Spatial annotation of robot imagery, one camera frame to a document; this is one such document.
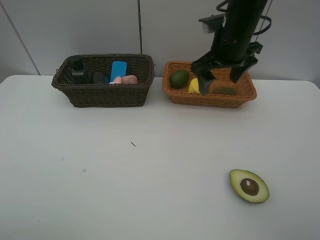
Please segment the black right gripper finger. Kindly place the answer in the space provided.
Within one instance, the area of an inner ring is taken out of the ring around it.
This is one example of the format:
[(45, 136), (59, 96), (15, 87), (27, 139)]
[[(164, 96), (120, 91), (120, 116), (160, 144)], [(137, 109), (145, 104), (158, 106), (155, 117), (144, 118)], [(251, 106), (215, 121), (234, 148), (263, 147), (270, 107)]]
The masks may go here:
[(239, 67), (233, 67), (231, 69), (231, 81), (233, 83), (236, 83), (238, 80), (240, 80), (243, 75), (250, 69), (249, 65), (239, 66)]
[(201, 70), (197, 73), (197, 79), (199, 92), (204, 96), (209, 92), (209, 88), (215, 80), (215, 76), (210, 70)]

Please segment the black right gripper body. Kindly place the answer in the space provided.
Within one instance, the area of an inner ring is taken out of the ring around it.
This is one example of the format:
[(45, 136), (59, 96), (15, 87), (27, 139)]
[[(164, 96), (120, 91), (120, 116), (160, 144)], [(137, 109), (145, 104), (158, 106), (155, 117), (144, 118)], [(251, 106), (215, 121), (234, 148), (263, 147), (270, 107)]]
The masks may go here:
[(209, 52), (191, 64), (191, 71), (198, 73), (214, 68), (232, 68), (233, 71), (248, 71), (258, 63), (256, 54), (260, 54), (263, 46), (250, 42), (249, 38), (236, 39), (223, 37), (216, 32)]

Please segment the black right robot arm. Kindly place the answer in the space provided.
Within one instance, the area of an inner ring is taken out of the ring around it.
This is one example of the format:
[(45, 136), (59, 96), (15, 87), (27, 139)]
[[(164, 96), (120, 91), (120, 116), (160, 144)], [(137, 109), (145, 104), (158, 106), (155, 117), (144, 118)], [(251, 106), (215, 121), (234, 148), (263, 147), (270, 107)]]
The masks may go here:
[(266, 4), (265, 0), (225, 0), (216, 7), (220, 14), (199, 20), (205, 31), (214, 34), (209, 52), (191, 64), (191, 71), (198, 79), (198, 89), (202, 95), (208, 93), (215, 80), (213, 69), (230, 68), (229, 78), (236, 83), (257, 64), (255, 55), (260, 54), (263, 46), (251, 39), (271, 27), (268, 24), (264, 29), (256, 31), (259, 20), (272, 21), (262, 14)]

